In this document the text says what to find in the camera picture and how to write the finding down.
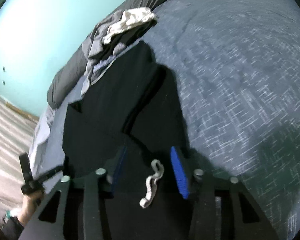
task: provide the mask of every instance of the silver bolt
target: silver bolt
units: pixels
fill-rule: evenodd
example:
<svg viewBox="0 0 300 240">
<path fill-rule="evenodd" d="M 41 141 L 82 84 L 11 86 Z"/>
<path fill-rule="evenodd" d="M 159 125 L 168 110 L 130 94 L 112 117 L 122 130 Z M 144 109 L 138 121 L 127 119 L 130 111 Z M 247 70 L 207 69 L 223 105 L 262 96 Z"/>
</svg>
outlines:
<svg viewBox="0 0 300 240">
<path fill-rule="evenodd" d="M 195 169 L 194 175 L 201 177 L 203 175 L 203 170 L 201 169 Z"/>
<path fill-rule="evenodd" d="M 96 174 L 97 175 L 103 175 L 103 174 L 105 174 L 106 173 L 106 169 L 104 169 L 104 168 L 100 168 L 100 169 L 97 169 L 96 170 Z"/>
<path fill-rule="evenodd" d="M 237 183 L 239 182 L 239 180 L 238 180 L 237 177 L 231 177 L 231 178 L 230 178 L 230 182 L 231 182 L 232 184 L 237 184 Z"/>
<path fill-rule="evenodd" d="M 68 182 L 69 180 L 70 180 L 69 176 L 63 176 L 60 181 L 61 182 Z"/>
</svg>

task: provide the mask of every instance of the drawstring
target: drawstring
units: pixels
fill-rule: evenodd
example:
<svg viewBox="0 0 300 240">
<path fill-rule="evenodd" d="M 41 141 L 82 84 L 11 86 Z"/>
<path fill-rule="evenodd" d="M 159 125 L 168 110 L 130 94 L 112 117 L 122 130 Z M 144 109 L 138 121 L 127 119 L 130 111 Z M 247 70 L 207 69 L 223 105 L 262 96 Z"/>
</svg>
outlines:
<svg viewBox="0 0 300 240">
<path fill-rule="evenodd" d="M 155 196 L 155 193 L 157 192 L 157 188 L 158 188 L 157 181 L 162 178 L 164 172 L 164 166 L 161 164 L 159 160 L 154 159 L 151 162 L 151 167 L 154 170 L 155 174 L 149 176 L 146 179 L 146 188 L 147 188 L 146 197 L 140 200 L 140 206 L 142 208 L 146 208 L 151 204 Z"/>
</svg>

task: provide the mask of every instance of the person's hand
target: person's hand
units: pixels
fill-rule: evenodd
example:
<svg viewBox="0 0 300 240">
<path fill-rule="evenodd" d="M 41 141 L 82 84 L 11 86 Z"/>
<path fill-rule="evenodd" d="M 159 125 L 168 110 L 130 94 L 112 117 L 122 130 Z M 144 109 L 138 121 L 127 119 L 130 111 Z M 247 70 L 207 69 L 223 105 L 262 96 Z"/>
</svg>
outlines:
<svg viewBox="0 0 300 240">
<path fill-rule="evenodd" d="M 18 215 L 18 220 L 24 227 L 29 222 L 31 216 L 34 214 L 34 212 L 37 209 L 37 203 L 36 201 L 38 199 L 43 198 L 43 192 L 42 191 L 36 191 L 32 193 L 31 195 L 25 195 L 23 197 L 23 205 L 20 214 Z"/>
</svg>

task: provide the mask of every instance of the mattress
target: mattress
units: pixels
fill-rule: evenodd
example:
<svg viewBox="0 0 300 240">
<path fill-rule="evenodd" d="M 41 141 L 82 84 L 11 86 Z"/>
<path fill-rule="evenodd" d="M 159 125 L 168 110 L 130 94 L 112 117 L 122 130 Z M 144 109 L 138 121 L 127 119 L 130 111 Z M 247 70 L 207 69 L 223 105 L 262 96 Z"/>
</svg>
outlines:
<svg viewBox="0 0 300 240">
<path fill-rule="evenodd" d="M 203 169 L 241 179 L 279 238 L 292 239 L 300 229 L 299 7 L 294 0 L 168 0 L 154 12 L 158 23 L 141 39 L 176 74 Z M 56 112 L 41 171 L 63 162 L 66 106 L 80 99 L 80 82 Z"/>
</svg>

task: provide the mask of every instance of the turquoise wall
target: turquoise wall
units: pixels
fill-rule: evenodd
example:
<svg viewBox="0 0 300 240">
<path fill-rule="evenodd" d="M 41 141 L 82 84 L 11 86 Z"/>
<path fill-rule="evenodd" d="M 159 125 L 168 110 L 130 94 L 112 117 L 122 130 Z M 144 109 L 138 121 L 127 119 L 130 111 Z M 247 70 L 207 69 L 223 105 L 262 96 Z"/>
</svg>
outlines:
<svg viewBox="0 0 300 240">
<path fill-rule="evenodd" d="M 55 73 L 123 1 L 7 0 L 0 10 L 0 95 L 39 116 Z"/>
</svg>

